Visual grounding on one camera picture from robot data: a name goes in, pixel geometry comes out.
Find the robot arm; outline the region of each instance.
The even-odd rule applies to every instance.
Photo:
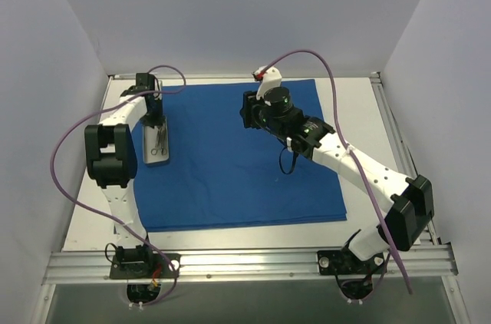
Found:
[[[356,151],[397,249],[409,250],[433,217],[430,181],[421,175],[411,180],[351,145],[345,150],[333,127],[319,118],[304,115],[293,105],[288,89],[281,87],[278,69],[271,67],[258,77],[260,72],[262,68],[253,74],[261,81],[259,89],[244,93],[240,111],[244,127],[268,131],[291,152],[330,168],[367,192],[358,168],[348,155]],[[343,251],[355,257],[345,256],[351,263],[364,262],[387,250],[386,241],[381,227],[373,225],[350,238]]]
[[[120,102],[128,101],[142,91],[153,90],[155,77],[137,74],[136,85],[121,94]],[[133,191],[137,155],[131,131],[138,121],[142,121],[144,126],[165,127],[161,99],[146,94],[133,99],[99,124],[88,125],[85,128],[85,150],[88,175],[102,189],[112,215],[145,239],[147,232],[140,221]],[[118,247],[134,249],[141,245],[120,224],[115,224],[115,230]]]

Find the white enclosure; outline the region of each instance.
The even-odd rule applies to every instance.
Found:
[[[48,161],[63,131],[100,107],[108,74],[169,63],[243,77],[295,48],[319,51],[338,77],[382,71],[416,167],[433,181],[470,318],[488,322],[489,21],[489,0],[0,0],[0,322],[29,322],[51,251],[76,250],[64,241],[73,208]],[[305,56],[280,68],[326,75]],[[77,194],[81,131],[57,169]]]
[[[162,61],[187,73],[250,72],[312,48],[338,77],[366,77],[384,67],[419,0],[68,1],[108,74]],[[312,62],[292,58],[282,71],[325,75]]]
[[[26,323],[73,209],[53,187],[50,152],[100,107],[107,78],[66,0],[0,0],[0,41],[0,322]],[[57,164],[72,193],[84,172],[77,134]]]

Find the blue towel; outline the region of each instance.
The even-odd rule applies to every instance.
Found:
[[[322,118],[315,82],[290,81],[295,106]],[[141,125],[133,130],[140,218],[152,232],[346,220],[338,175],[303,157],[284,175],[282,145],[262,130],[245,129],[242,93],[258,84],[190,85],[163,98],[170,162],[148,167]],[[289,169],[292,155],[285,151]]]

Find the white table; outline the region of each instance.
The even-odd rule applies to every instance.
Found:
[[[250,82],[252,79],[188,80],[188,84],[225,84]],[[117,104],[120,93],[134,83],[132,80],[112,80],[104,107]],[[180,84],[165,80],[165,85]],[[316,79],[324,119],[333,124],[331,85],[327,78]],[[349,142],[382,164],[396,169],[381,113],[369,78],[336,78],[339,121]],[[259,226],[214,230],[150,233],[150,240],[163,250],[221,250],[302,248],[342,246],[348,237],[363,226],[377,220],[368,197],[347,181],[340,179],[348,220],[329,223],[304,223],[288,226]],[[109,213],[104,195],[87,171],[82,180],[79,201]],[[63,251],[103,250],[115,242],[113,223],[98,215],[75,207]]]

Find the wire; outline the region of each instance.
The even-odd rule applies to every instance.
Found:
[[[343,145],[345,150],[348,150],[348,143],[344,139],[344,136],[341,132],[341,127],[339,126],[339,120],[338,120],[338,96],[336,94],[336,85],[334,83],[334,75],[332,74],[331,69],[329,68],[329,64],[325,61],[325,59],[320,56],[319,53],[313,50],[309,49],[299,49],[299,50],[294,50],[290,51],[289,53],[286,53],[282,55],[279,58],[276,58],[274,61],[272,61],[270,64],[268,64],[266,67],[262,69],[262,71],[259,73],[259,76],[262,77],[264,73],[268,69],[270,69],[273,65],[278,63],[279,61],[282,61],[286,57],[297,54],[297,53],[306,53],[310,55],[314,55],[318,60],[321,61],[321,63],[324,65],[326,71],[329,74],[329,80],[331,81],[331,88],[332,88],[332,107],[333,107],[333,115],[334,115],[334,126],[336,127],[336,132],[338,132],[339,140],[341,141],[341,144]],[[394,256],[394,261],[396,262],[397,266],[399,267],[399,270],[402,274],[402,277],[404,278],[404,282],[406,283],[407,291],[409,292],[410,295],[413,294],[413,288],[411,286],[411,282],[409,279],[409,276],[407,275],[406,268],[404,267],[404,263],[402,259],[400,258],[400,254],[397,251],[396,244],[394,242],[394,239],[392,238],[390,231],[387,227],[387,224],[385,223],[384,217],[382,216],[382,212],[380,207],[377,204],[377,199],[374,195],[374,191],[370,187],[370,183],[368,182],[367,179],[367,174],[365,174],[363,167],[361,166],[361,162],[354,153],[354,151],[349,151],[349,154],[351,155],[351,158],[353,159],[354,163],[356,164],[356,167],[358,171],[360,172],[361,179],[363,180],[363,184],[365,185],[365,188],[367,189],[368,196],[370,197],[370,201],[375,209],[375,213],[377,214],[378,221],[382,227],[382,230],[384,231],[385,238],[387,239],[387,243],[389,245],[389,251],[390,253]]]
[[[160,276],[161,273],[162,273],[162,265],[159,264],[157,266],[157,269],[152,274],[152,282],[151,282],[151,284],[153,285],[153,288],[156,288],[158,286],[158,283],[157,283],[157,281],[155,279],[157,279]]]
[[[179,69],[173,67],[172,65],[159,64],[159,65],[156,65],[155,67],[152,67],[151,69],[149,69],[147,71],[147,73],[150,74],[150,73],[152,73],[153,71],[155,71],[158,68],[169,68],[169,69],[172,69],[173,71],[176,71],[179,74],[179,76],[181,76],[181,78],[183,79],[184,85],[176,92],[176,94],[180,93],[187,86],[186,77],[184,77],[184,74]],[[161,89],[160,82],[157,79],[157,77],[155,77],[155,82],[157,83],[158,90],[161,91],[160,90]]]
[[[282,164],[282,155],[283,155],[283,152],[287,149],[287,147],[283,147],[282,151],[279,153],[279,159],[278,159],[278,163],[279,163],[279,169],[280,171],[285,174],[285,175],[290,175],[293,173],[293,170],[295,170],[295,165],[297,164],[297,157],[298,157],[298,153],[293,153],[293,158],[292,158],[292,165],[290,166],[290,170],[287,172],[285,171],[285,169],[283,168],[283,164]]]
[[[160,81],[157,79],[157,77],[155,77],[155,87],[157,91],[160,91],[162,89],[160,86]],[[158,99],[160,97],[160,94],[155,94],[153,97]]]
[[[107,256],[107,247],[112,246],[114,247],[115,250],[117,250],[117,247],[114,243],[109,242],[105,247],[104,247],[104,256],[106,257],[106,260],[110,262],[111,264],[113,263],[113,260],[109,259],[109,256]]]
[[[361,302],[365,302],[367,299],[371,298],[375,292],[375,290],[382,284],[382,281],[384,279],[384,276],[385,276],[385,273],[387,272],[387,266],[389,265],[389,260],[390,260],[390,253],[388,253],[387,255],[387,258],[385,259],[385,262],[383,265],[380,265],[378,268],[376,268],[376,270],[374,270],[373,272],[369,273],[366,277],[364,277],[363,279],[350,279],[350,280],[345,280],[343,283],[341,283],[339,281],[339,278],[338,278],[338,275],[336,274],[334,277],[336,278],[336,283],[338,284],[338,287],[341,291],[341,294],[342,296],[345,297],[345,299],[357,299]],[[363,284],[365,282],[367,282],[369,279],[371,279],[371,277],[381,268],[383,267],[383,270],[382,270],[382,274],[381,276],[378,278],[378,281],[375,283],[375,286],[374,288],[371,290],[370,293],[368,293],[364,298],[360,299],[360,298],[357,298],[357,297],[350,297],[346,294],[346,292],[343,290],[344,286],[346,286],[347,284],[349,283],[360,283],[360,284]]]
[[[129,228],[127,225],[124,224],[124,221],[122,221],[121,219],[119,219],[117,217],[114,217],[114,216],[112,216],[112,215],[110,215],[108,213],[105,213],[104,211],[100,211],[100,210],[94,209],[93,207],[89,207],[88,205],[82,203],[81,201],[78,201],[76,198],[74,198],[73,196],[71,196],[63,188],[63,186],[61,186],[60,180],[58,179],[58,177],[56,175],[56,172],[54,171],[54,161],[56,159],[56,155],[58,153],[58,150],[60,149],[60,146],[64,143],[64,141],[67,139],[67,137],[78,126],[80,126],[81,124],[83,124],[85,121],[88,121],[89,119],[91,119],[93,117],[96,117],[96,116],[99,116],[101,114],[108,113],[110,111],[115,111],[115,110],[119,109],[120,107],[123,107],[124,105],[126,105],[129,102],[133,101],[134,99],[139,98],[140,96],[144,96],[144,95],[147,95],[147,94],[156,94],[156,93],[158,93],[158,94],[179,94],[182,90],[184,90],[186,88],[186,85],[187,85],[186,78],[184,77],[184,74],[179,69],[177,69],[175,67],[172,67],[170,65],[165,65],[165,66],[163,65],[162,67],[173,69],[174,71],[176,71],[181,76],[181,78],[183,79],[183,86],[181,88],[179,88],[178,90],[175,90],[175,91],[142,91],[142,92],[139,92],[138,94],[135,94],[134,96],[130,97],[128,100],[123,101],[123,102],[119,103],[118,105],[115,105],[114,107],[109,107],[107,109],[103,109],[103,110],[100,110],[100,111],[95,111],[92,114],[86,115],[85,117],[83,117],[82,119],[80,119],[78,122],[76,122],[75,124],[73,124],[70,128],[68,128],[68,130],[64,134],[61,135],[60,140],[58,140],[58,142],[54,146],[54,149],[53,149],[53,152],[51,153],[51,158],[50,158],[50,161],[49,161],[49,170],[50,170],[50,174],[51,174],[51,179],[53,180],[54,185],[56,186],[56,188],[58,188],[58,190],[61,192],[61,194],[63,196],[65,196],[67,199],[69,199],[75,205],[77,205],[77,206],[79,206],[79,207],[81,207],[81,208],[83,208],[85,210],[88,210],[88,211],[90,211],[92,213],[95,213],[97,215],[101,215],[103,217],[106,217],[107,219],[112,220],[115,223],[120,224],[130,235],[132,235],[137,240],[139,240],[141,243],[147,245],[153,251],[155,251],[156,253],[158,253],[164,259],[164,261],[169,266],[169,268],[171,268],[171,270],[173,271],[173,274],[174,274],[173,285],[165,293],[163,293],[162,295],[160,295],[159,297],[157,297],[154,301],[150,301],[149,303],[143,304],[144,306],[153,305],[155,303],[158,303],[158,302],[162,301],[163,299],[165,299],[166,297],[168,297],[168,295],[171,294],[172,291],[174,291],[174,289],[176,288],[176,285],[177,285],[177,271],[176,271],[176,268],[174,268],[174,265],[171,263],[170,259],[167,257],[167,255],[165,253],[163,253],[158,247],[154,246],[150,241],[147,241],[144,238],[138,236],[138,234],[136,234],[131,228]]]

